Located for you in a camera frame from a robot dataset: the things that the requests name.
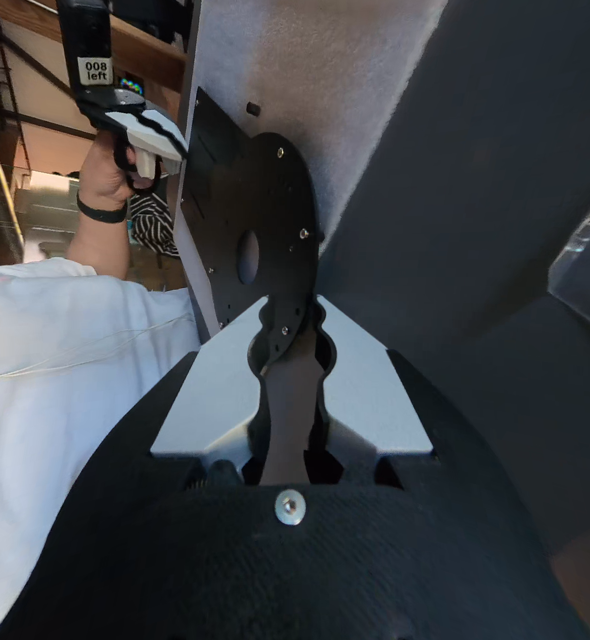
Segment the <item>black metal base plate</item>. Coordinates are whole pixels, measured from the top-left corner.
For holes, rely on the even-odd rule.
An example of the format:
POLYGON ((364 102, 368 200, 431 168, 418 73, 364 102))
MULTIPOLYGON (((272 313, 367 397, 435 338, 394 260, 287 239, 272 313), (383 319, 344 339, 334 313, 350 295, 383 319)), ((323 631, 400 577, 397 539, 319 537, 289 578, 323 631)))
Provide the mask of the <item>black metal base plate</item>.
POLYGON ((181 188, 205 292, 194 290, 208 332, 259 304, 257 371, 284 356, 307 317, 318 262, 317 210, 307 165, 284 136, 247 135, 202 89, 181 188))

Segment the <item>black wristband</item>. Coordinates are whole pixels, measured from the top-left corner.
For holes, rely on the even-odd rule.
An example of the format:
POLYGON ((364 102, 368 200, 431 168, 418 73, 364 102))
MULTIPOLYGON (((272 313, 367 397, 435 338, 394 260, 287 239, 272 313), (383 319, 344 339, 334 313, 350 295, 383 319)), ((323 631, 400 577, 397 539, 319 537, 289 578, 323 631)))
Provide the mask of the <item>black wristband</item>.
POLYGON ((119 209, 95 209, 83 203, 80 197, 80 192, 77 192, 76 203, 81 214, 83 214, 90 220, 94 220, 100 223, 115 225, 124 222, 127 218, 128 199, 125 199, 123 201, 123 204, 119 209))

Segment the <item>person's left forearm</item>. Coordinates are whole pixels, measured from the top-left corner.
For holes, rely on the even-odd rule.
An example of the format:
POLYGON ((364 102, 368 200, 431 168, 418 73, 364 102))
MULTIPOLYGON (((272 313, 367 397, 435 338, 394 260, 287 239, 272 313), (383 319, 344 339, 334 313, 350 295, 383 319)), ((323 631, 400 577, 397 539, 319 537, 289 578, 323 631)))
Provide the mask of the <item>person's left forearm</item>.
POLYGON ((79 213, 66 259, 93 268, 97 275, 125 280, 130 268, 127 222, 105 223, 79 213))

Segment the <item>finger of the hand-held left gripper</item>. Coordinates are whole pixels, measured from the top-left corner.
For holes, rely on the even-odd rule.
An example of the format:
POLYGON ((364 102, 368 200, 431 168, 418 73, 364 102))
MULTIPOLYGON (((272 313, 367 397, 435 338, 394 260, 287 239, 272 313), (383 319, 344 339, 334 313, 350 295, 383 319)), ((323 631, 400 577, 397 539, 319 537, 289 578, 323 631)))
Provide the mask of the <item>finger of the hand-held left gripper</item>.
POLYGON ((171 120, 165 111, 156 108, 146 108, 140 113, 140 121, 147 127, 154 129, 161 136, 166 137, 183 159, 188 158, 188 143, 177 124, 171 120))
POLYGON ((180 154, 166 137, 140 121, 140 113, 107 111, 106 116, 110 122, 120 125, 125 130, 126 138, 132 147, 159 156, 169 174, 179 173, 182 164, 180 154))

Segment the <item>grey foam sheet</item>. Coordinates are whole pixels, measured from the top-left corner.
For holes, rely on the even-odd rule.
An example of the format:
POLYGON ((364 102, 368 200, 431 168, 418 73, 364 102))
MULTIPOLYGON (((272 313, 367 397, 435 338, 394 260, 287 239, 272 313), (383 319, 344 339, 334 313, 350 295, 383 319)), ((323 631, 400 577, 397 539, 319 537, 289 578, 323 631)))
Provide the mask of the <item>grey foam sheet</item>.
POLYGON ((247 135, 284 136, 312 180, 321 292, 390 340, 439 305, 437 250, 420 229, 431 191, 427 99, 413 75, 448 1, 196 1, 181 108, 202 88, 247 135), (261 107, 255 118, 245 111, 261 107))

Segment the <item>person's white shirt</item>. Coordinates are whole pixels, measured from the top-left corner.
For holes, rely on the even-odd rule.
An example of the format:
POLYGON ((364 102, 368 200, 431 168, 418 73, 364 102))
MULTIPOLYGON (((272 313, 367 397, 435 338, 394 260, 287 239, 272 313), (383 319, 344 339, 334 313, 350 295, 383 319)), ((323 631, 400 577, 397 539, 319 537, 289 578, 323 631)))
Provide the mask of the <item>person's white shirt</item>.
POLYGON ((0 266, 0 622, 93 452, 198 349, 187 289, 63 258, 0 266))

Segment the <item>black white striped jacket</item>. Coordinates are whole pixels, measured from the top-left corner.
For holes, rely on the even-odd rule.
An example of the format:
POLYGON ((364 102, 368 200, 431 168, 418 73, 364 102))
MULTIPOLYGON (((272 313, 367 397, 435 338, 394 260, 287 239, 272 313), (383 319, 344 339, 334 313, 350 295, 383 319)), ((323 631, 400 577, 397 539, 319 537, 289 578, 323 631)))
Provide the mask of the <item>black white striped jacket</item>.
POLYGON ((179 258, 174 241, 174 218, 165 197, 134 194, 130 199, 130 236, 157 255, 179 258))

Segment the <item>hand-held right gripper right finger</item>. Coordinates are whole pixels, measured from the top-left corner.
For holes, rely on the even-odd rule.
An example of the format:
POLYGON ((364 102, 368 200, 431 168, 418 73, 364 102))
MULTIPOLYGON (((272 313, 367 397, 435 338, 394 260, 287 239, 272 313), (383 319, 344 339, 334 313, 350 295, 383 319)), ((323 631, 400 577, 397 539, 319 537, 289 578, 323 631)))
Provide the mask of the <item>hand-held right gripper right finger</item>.
POLYGON ((319 406, 325 449, 346 470, 381 458, 425 455, 433 444, 385 345, 321 295, 320 336, 330 345, 319 406))

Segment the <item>dark grey desk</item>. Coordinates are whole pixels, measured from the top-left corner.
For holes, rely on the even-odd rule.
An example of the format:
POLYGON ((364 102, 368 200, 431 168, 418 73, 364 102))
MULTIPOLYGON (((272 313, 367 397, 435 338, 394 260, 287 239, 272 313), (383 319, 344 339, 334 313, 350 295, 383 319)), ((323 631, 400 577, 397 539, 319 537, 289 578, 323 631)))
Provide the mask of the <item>dark grey desk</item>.
POLYGON ((547 293, 590 211, 590 1, 450 1, 319 292, 490 444, 551 553, 590 531, 590 325, 547 293))

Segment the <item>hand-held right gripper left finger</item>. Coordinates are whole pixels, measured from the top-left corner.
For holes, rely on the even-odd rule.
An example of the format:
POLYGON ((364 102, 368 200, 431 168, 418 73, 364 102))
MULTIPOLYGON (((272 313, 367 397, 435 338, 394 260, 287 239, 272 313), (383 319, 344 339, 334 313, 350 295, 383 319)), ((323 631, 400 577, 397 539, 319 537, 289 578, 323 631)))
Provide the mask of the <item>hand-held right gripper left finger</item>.
POLYGON ((172 404, 151 455, 198 458, 205 469, 226 460, 236 470, 252 458, 249 429, 260 407, 260 381, 249 352, 262 324, 260 298, 201 347, 172 404))

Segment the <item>person's left hand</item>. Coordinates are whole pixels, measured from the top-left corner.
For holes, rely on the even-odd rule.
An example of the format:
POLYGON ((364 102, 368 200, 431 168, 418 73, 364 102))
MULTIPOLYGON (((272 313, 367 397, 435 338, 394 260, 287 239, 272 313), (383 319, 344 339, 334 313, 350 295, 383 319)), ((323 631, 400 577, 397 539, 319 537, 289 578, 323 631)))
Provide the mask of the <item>person's left hand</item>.
POLYGON ((114 146, 114 135, 99 131, 82 164, 78 195, 91 209, 117 211, 133 194, 126 173, 115 163, 114 146))

